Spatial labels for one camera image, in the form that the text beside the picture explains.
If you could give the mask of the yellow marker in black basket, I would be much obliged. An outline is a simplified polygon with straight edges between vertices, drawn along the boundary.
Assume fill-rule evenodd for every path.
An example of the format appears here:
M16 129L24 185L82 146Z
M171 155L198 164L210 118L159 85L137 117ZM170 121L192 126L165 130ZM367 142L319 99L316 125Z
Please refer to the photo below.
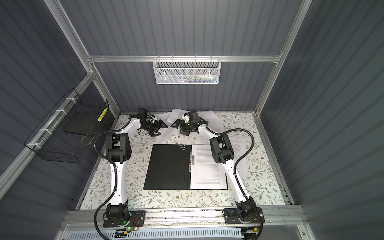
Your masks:
M102 112L101 112L101 114L99 115L99 117L98 117L98 119L97 119L97 121L98 122L101 122L102 120L103 120L103 118L105 117L105 115L106 115L106 113L108 112L108 107L106 107Z

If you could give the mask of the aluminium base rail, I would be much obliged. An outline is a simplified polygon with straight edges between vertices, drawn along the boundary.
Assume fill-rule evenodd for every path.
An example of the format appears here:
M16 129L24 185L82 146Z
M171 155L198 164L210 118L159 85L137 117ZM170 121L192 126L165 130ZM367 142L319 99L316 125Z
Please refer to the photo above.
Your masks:
M264 226L305 225L308 223L300 205L262 206ZM206 208L160 208L145 209L145 218L140 230L158 228L223 227L223 207ZM68 211L60 231L94 230L94 210Z

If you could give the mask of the black pad in basket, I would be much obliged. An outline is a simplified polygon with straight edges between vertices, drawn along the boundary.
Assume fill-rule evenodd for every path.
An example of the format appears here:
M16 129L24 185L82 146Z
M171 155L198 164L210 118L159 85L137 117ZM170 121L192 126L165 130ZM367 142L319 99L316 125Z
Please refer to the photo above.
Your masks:
M64 132L82 136L94 136L101 122L98 115L88 113L76 113L70 118L64 127Z

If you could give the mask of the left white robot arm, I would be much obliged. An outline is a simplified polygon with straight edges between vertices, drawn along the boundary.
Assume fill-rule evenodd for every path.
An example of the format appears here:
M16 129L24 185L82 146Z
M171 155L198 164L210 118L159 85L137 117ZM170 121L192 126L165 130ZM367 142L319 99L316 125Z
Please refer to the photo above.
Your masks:
M105 227L126 227L135 221L128 207L125 190L126 169L132 156L130 135L137 130L145 130L151 137L160 136L160 129L168 126L158 120L148 110L139 108L138 113L129 115L128 121L120 129L102 133L106 137L103 155L111 167L111 196L106 201Z

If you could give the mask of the floral table mat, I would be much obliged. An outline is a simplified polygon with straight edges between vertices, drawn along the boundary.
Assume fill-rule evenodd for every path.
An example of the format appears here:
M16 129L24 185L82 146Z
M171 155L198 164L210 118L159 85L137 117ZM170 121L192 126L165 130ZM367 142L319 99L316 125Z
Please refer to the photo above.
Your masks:
M284 205L281 188L270 164L252 113L225 113L217 115L224 122L224 130L242 128L250 131L255 145L247 156L247 177L244 184L257 205ZM232 189L218 190L144 190L144 183L152 146L158 142L144 131L130 137L132 157L126 172L126 195L131 209L230 207L235 204ZM90 186L80 204L80 210L95 210L111 191L109 163L100 160Z

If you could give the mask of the pens in white basket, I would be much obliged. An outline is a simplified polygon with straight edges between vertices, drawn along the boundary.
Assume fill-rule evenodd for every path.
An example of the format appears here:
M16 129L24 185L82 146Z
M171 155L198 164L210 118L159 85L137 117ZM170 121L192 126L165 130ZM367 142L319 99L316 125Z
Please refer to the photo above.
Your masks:
M218 83L219 77L217 75L194 75L186 76L181 79L176 79L181 83Z

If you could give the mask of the printed sheet near left arm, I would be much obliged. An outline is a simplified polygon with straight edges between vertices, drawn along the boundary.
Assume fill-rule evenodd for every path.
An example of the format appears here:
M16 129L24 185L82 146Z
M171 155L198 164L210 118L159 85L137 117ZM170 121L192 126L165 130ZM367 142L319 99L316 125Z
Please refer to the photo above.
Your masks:
M246 140L244 138L236 138L229 136L232 147L234 149L234 161L237 161L239 157L246 153ZM209 145L209 139L198 135L195 141L196 145ZM242 180L245 180L247 177L247 158L244 157L237 165L237 171Z

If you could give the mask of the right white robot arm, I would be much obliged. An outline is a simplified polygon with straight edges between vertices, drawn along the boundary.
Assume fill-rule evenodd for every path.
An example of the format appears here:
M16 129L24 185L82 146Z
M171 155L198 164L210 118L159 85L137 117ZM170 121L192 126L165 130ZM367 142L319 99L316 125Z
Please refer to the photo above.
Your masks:
M181 117L176 119L172 124L172 128L179 128L180 133L188 136L191 132L198 133L209 139L213 160L222 167L226 174L227 180L230 181L235 195L235 203L237 207L237 216L243 223L252 219L257 223L263 224L262 213L258 210L257 204L247 191L241 177L238 173L237 166L253 149L255 145L255 138L250 131L235 128L221 133L215 132L208 126L208 121L204 120L198 115L197 111L184 113ZM249 149L235 160L235 152L232 143L228 136L231 132L244 132L249 135L251 139L251 146Z

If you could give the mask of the grey folder with black inside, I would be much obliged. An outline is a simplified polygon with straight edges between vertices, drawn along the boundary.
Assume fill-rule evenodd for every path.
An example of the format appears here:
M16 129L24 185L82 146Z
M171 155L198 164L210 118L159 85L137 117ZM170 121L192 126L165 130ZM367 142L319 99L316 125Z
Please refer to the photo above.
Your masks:
M192 145L153 145L145 190L191 190Z

